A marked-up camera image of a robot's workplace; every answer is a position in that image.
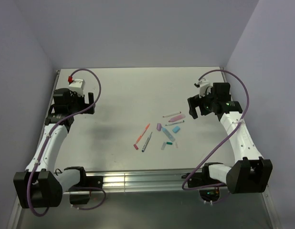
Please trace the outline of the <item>orange pen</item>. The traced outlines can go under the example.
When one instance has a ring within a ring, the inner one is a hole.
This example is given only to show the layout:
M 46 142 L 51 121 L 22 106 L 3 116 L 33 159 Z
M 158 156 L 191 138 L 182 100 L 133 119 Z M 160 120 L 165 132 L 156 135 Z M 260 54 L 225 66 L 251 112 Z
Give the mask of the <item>orange pen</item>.
M 149 127 L 150 127 L 150 123 L 144 128 L 143 132 L 140 134 L 135 144 L 137 144 L 141 140 L 141 138 L 143 137 L 143 135 L 145 134 L 145 132 L 148 130 Z

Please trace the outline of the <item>clear white pen cap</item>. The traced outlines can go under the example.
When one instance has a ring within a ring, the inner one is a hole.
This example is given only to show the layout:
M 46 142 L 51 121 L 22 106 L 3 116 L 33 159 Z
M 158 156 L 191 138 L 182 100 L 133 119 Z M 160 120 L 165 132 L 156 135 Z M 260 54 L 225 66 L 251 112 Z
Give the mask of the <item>clear white pen cap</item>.
M 166 142 L 163 142 L 162 147 L 161 147 L 161 150 L 164 150 L 165 149 L 166 144 L 167 144 Z

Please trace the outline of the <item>grey blue-tip pen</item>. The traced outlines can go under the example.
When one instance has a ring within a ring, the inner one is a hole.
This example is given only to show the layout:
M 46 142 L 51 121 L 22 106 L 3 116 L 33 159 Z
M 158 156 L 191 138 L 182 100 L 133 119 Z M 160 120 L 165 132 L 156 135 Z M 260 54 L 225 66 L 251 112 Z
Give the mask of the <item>grey blue-tip pen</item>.
M 150 142 L 150 140 L 151 140 L 152 133 L 153 133 L 153 132 L 151 132 L 151 133 L 149 134 L 149 136 L 147 137 L 147 139 L 146 139 L 146 141 L 145 141 L 145 143 L 144 143 L 144 145 L 143 145 L 143 147 L 142 147 L 141 152 L 145 152 L 145 150 L 146 150 L 146 148 L 147 148 L 147 146 L 148 146 L 148 144 L 149 144 L 149 142 Z

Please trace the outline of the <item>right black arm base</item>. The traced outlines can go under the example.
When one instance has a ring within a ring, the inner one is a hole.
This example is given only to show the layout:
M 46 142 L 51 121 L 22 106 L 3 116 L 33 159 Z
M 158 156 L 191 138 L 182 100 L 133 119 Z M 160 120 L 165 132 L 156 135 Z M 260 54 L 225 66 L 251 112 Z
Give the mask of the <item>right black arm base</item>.
M 205 163 L 200 172 L 195 168 L 191 173 L 183 175 L 185 181 L 182 184 L 183 190 L 196 190 L 207 187 L 227 186 L 226 175 L 231 167 L 223 163 Z

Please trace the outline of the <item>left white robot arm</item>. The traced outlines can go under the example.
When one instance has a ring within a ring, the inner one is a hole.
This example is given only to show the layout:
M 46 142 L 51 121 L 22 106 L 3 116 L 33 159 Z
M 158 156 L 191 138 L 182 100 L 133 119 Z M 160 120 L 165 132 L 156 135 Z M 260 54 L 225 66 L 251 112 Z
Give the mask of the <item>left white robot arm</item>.
M 50 208 L 61 203 L 62 195 L 72 187 L 83 190 L 88 179 L 83 167 L 67 167 L 67 174 L 54 174 L 55 162 L 64 139 L 74 122 L 74 113 L 94 114 L 95 99 L 92 92 L 85 96 L 76 91 L 60 88 L 53 93 L 44 122 L 42 140 L 36 153 L 23 172 L 14 175 L 13 183 L 22 208 Z

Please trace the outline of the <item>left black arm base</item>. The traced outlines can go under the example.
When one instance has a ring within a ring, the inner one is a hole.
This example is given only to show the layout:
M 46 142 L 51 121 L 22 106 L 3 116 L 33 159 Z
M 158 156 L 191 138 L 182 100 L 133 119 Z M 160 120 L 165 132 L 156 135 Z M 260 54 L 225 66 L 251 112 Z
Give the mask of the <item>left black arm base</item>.
M 103 187 L 103 176 L 87 176 L 82 185 L 72 186 L 69 192 L 88 192 L 87 194 L 70 194 L 69 200 L 73 205 L 85 205 L 89 202 L 94 188 Z

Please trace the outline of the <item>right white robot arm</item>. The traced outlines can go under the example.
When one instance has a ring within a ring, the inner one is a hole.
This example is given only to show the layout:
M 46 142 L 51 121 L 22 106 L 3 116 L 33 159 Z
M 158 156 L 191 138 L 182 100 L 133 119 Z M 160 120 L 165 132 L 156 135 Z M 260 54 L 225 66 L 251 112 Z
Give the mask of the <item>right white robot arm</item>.
M 232 167 L 223 163 L 205 163 L 200 172 L 188 175 L 188 187 L 214 187 L 224 184 L 232 194 L 263 193 L 268 184 L 273 164 L 264 159 L 249 134 L 243 110 L 232 101 L 229 83 L 210 83 L 200 80 L 195 86 L 199 94 L 188 98 L 189 114 L 198 118 L 214 113 L 223 125 L 232 146 L 235 163 Z

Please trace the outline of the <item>teal thin pen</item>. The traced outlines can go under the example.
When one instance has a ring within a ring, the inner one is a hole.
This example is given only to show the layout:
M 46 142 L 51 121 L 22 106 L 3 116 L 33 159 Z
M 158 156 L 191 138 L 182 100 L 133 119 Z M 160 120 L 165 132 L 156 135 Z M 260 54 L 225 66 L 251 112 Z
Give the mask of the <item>teal thin pen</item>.
M 170 123 L 170 124 L 165 124 L 165 126 L 172 126 L 172 125 L 177 125 L 177 124 L 182 124 L 184 123 L 185 120 L 179 121 L 179 122 L 174 122 L 174 123 Z

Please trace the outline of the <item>white thin pen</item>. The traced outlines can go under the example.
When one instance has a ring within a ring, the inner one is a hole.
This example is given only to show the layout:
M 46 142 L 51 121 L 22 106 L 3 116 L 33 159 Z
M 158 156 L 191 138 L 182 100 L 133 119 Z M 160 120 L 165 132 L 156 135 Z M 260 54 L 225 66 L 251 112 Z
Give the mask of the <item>white thin pen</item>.
M 172 117 L 172 116 L 179 115 L 179 114 L 181 114 L 181 111 L 178 111 L 178 112 L 172 112 L 172 113 L 169 113 L 169 114 L 163 115 L 162 117 L 167 118 L 167 117 Z

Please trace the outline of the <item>pink highlighter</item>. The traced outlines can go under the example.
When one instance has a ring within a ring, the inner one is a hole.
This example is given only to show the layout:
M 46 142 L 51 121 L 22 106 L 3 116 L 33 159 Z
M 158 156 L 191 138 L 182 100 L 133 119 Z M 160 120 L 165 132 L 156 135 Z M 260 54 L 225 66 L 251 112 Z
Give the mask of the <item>pink highlighter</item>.
M 181 119 L 184 119 L 185 118 L 185 115 L 184 114 L 179 114 L 175 117 L 172 117 L 169 122 L 173 123 L 173 122 L 176 122 L 176 121 L 179 121 Z

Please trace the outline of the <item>light blue cap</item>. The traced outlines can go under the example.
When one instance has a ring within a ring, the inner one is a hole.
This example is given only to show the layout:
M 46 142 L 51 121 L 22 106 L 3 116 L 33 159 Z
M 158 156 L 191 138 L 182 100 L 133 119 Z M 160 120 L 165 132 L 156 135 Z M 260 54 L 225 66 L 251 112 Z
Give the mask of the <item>light blue cap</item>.
M 172 129 L 173 133 L 177 133 L 180 131 L 180 127 L 179 126 L 175 126 L 173 129 Z

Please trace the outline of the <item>light blue highlighter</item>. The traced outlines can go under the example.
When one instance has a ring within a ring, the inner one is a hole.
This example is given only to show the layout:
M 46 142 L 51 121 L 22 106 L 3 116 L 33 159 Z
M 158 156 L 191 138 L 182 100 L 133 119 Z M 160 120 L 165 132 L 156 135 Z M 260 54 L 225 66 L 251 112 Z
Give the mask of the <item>light blue highlighter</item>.
M 162 127 L 162 132 L 168 137 L 171 142 L 175 141 L 174 136 L 164 127 Z

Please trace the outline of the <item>aluminium rail frame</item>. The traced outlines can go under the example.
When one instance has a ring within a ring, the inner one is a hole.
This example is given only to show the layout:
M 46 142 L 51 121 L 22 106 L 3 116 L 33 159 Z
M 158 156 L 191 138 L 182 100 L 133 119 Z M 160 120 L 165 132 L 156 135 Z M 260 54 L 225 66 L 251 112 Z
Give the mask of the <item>aluminium rail frame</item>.
M 202 78 L 205 79 L 205 76 L 201 76 L 198 80 L 201 80 Z M 98 96 L 94 96 L 95 104 L 99 100 Z M 247 113 L 247 108 L 242 108 L 243 110 L 243 119 Z M 200 109 L 196 108 L 198 116 L 200 114 Z M 78 113 L 74 113 L 72 116 L 75 117 L 76 115 L 84 114 L 83 111 L 80 111 Z M 230 142 L 228 135 L 226 135 L 225 142 Z M 211 163 L 209 161 L 209 156 L 206 156 L 196 167 L 199 170 L 197 172 L 200 172 L 202 167 L 205 163 Z M 54 174 L 56 176 L 63 174 L 66 175 L 67 171 L 66 169 L 64 171 L 61 171 L 59 169 L 54 168 Z M 161 169 L 161 170 L 141 170 L 141 171 L 131 171 L 131 172 L 86 172 L 86 176 L 103 176 L 103 187 L 102 188 L 94 188 L 94 191 L 101 191 L 102 193 L 107 192 L 125 192 L 125 193 L 132 193 L 132 192 L 157 192 L 157 191 L 167 191 L 169 187 L 174 187 L 175 182 L 180 182 L 180 187 L 182 189 L 182 184 L 185 181 L 184 178 L 181 178 L 183 175 L 186 175 L 187 173 L 183 169 Z M 266 194 L 268 192 L 268 184 L 266 186 L 265 191 L 262 194 Z M 228 195 L 232 195 L 232 193 L 229 192 L 227 186 L 221 186 L 221 187 L 207 187 L 202 189 L 196 189 L 198 192 L 204 192 L 204 191 L 213 191 L 215 194 L 219 195 L 220 190 L 222 188 L 227 189 Z M 69 192 L 65 191 L 64 193 L 70 194 L 87 194 L 88 192 Z M 85 205 L 73 205 L 71 204 L 71 207 L 76 210 L 87 210 L 87 207 Z M 9 222 L 9 228 L 14 229 L 17 227 L 20 219 L 21 211 L 24 208 L 21 207 L 20 201 L 17 197 L 17 212 L 13 213 L 10 218 Z M 40 217 L 41 213 L 38 213 L 36 211 L 37 208 L 28 208 L 33 215 Z

